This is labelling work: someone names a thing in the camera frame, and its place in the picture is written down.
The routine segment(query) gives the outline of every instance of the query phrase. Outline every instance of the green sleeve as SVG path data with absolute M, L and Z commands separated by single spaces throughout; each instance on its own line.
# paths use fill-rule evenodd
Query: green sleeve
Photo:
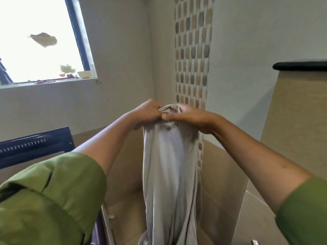
M 34 164 L 0 186 L 0 241 L 80 245 L 92 233 L 105 192 L 103 170 L 84 154 Z
M 291 245 L 327 244 L 327 181 L 313 177 L 281 204 L 276 223 Z

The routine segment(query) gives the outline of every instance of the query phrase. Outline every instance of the window frame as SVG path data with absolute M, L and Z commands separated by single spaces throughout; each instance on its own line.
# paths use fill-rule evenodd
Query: window frame
M 67 11 L 68 11 L 68 15 L 70 18 L 70 22 L 72 25 L 72 29 L 75 35 L 75 40 L 76 40 L 76 44 L 77 47 L 79 49 L 79 53 L 80 53 L 80 58 L 82 61 L 82 65 L 85 71 L 89 71 L 90 69 L 90 64 L 89 64 L 89 60 L 88 60 L 88 56 L 85 50 L 85 45 L 84 45 L 84 41 L 83 41 L 83 37 L 82 37 L 82 33 L 81 33 L 81 29 L 80 29 L 80 25 L 79 25 L 79 21 L 77 19 L 76 16 L 76 11 L 74 8 L 74 4 L 73 4 L 73 0 L 65 0 L 66 3 L 66 7 L 67 7 Z M 0 85 L 13 85 L 13 84 L 24 84 L 24 83 L 35 83 L 37 81 L 29 81 L 29 82 L 19 82 L 19 83 L 15 83 L 11 80 L 10 76 L 6 73 L 6 68 L 4 67 L 4 65 L 0 62 Z M 65 78 L 57 78 L 57 79 L 49 79 L 49 80 L 64 80 Z

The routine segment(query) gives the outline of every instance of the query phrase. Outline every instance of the white bowl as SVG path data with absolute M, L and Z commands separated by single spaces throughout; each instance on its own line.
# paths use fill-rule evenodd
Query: white bowl
M 80 78 L 90 78 L 92 77 L 92 72 L 87 70 L 87 71 L 79 71 L 77 72 L 79 74 Z

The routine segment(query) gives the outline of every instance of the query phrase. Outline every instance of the gray fabric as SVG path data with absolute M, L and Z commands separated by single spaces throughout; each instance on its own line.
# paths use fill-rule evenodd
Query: gray fabric
M 176 105 L 161 111 L 180 112 Z M 143 192 L 150 245 L 197 244 L 197 162 L 194 127 L 164 121 L 144 127 Z

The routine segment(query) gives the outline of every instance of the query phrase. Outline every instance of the bright window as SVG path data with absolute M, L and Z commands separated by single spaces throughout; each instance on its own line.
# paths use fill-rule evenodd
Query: bright window
M 90 70 L 84 45 L 77 44 L 80 31 L 69 2 L 0 0 L 0 63 L 12 82 L 66 78 Z

